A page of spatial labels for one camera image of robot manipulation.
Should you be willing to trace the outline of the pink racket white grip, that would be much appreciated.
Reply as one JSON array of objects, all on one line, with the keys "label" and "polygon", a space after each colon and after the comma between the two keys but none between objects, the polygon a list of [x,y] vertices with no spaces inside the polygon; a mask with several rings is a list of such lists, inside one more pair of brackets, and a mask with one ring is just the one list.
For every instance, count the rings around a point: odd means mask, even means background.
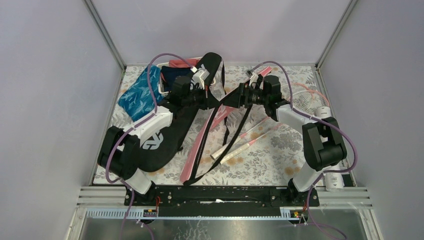
[{"label": "pink racket white grip", "polygon": [[[301,107],[302,110],[311,110],[315,103],[318,104],[321,102],[321,93],[307,87],[302,83],[294,84],[293,96],[295,104]],[[257,140],[264,138],[268,133],[273,132],[281,126],[281,123],[271,123],[271,118],[268,116],[265,117],[235,139],[233,146],[221,160],[221,163],[223,164],[234,158],[252,146]]]},{"label": "pink racket white grip", "polygon": [[[294,105],[308,113],[316,113],[320,109],[329,110],[328,99],[319,91],[306,88],[304,90],[293,93]],[[282,123],[271,124],[271,118],[265,117],[259,123],[254,125],[246,132],[240,134],[232,147],[232,151],[227,153],[221,160],[224,163],[233,164],[239,154],[250,148],[256,141],[265,138],[268,134],[274,132],[278,128],[285,126],[287,121]]]}]

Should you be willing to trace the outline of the black Crossway racket bag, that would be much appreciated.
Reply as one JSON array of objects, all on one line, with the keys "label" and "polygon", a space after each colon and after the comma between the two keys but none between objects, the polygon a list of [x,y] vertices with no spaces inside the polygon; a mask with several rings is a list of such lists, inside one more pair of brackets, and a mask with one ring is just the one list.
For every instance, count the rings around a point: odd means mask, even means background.
[{"label": "black Crossway racket bag", "polygon": [[178,76],[172,89],[159,102],[159,106],[165,108],[171,114],[171,120],[165,126],[159,126],[157,118],[148,120],[152,124],[153,133],[144,134],[140,139],[140,148],[137,153],[137,166],[144,172],[155,172],[164,167],[182,148],[183,141],[200,110],[194,106],[185,106],[185,97],[193,90],[205,90],[211,93],[210,87],[215,74],[221,65],[222,57],[214,52],[206,53],[195,66],[209,71],[205,81],[205,88],[200,89],[192,83],[192,72]]}]

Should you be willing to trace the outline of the pink racket bag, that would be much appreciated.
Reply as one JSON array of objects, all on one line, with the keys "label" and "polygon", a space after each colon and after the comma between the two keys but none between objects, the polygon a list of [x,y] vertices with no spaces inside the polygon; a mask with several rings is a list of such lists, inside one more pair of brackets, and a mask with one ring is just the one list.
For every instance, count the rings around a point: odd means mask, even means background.
[{"label": "pink racket bag", "polygon": [[236,108],[231,106],[225,106],[220,105],[218,108],[214,109],[212,113],[210,114],[208,120],[200,130],[199,134],[197,135],[192,148],[188,154],[188,158],[184,164],[184,167],[181,171],[179,180],[184,183],[191,178],[196,177],[197,170],[195,167],[198,165],[200,159],[202,158],[203,151],[206,145],[207,137],[210,132],[210,130],[213,130],[218,124],[220,124],[222,121],[225,123],[226,132],[224,135],[224,142],[223,145],[227,144],[227,139],[229,135],[229,130],[226,125],[227,117],[230,115],[231,112],[233,112]]}]

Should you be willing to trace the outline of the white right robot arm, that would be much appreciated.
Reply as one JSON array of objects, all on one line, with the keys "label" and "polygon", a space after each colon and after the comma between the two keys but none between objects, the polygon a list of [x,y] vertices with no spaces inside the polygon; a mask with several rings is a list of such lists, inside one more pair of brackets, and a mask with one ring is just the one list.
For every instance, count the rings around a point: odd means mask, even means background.
[{"label": "white right robot arm", "polygon": [[282,97],[280,80],[275,75],[265,76],[262,88],[239,84],[224,104],[233,108],[261,105],[268,117],[302,134],[305,164],[287,185],[286,198],[293,206],[299,206],[307,199],[306,191],[320,174],[347,156],[343,137],[337,131],[337,120],[331,116],[313,119],[291,107],[290,102]]}]

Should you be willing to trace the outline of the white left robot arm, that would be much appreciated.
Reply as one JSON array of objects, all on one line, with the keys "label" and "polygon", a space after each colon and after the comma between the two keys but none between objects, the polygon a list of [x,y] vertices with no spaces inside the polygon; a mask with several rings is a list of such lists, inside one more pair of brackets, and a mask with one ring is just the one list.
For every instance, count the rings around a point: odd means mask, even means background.
[{"label": "white left robot arm", "polygon": [[214,83],[212,75],[178,76],[157,109],[126,128],[111,126],[107,130],[98,165],[111,171],[129,190],[136,192],[135,197],[142,205],[152,204],[155,200],[155,192],[151,189],[154,183],[140,168],[146,162],[141,155],[143,145],[162,129],[175,125],[180,111],[186,108],[210,109],[217,103],[210,93],[210,86]]}]

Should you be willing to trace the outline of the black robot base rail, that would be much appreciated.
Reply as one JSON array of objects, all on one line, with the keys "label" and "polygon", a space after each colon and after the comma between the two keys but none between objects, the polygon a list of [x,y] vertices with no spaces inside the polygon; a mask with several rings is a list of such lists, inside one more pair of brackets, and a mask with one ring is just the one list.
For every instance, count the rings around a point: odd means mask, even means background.
[{"label": "black robot base rail", "polygon": [[317,191],[295,193],[284,186],[156,185],[123,204],[152,207],[159,217],[278,217],[281,208],[320,205]]}]

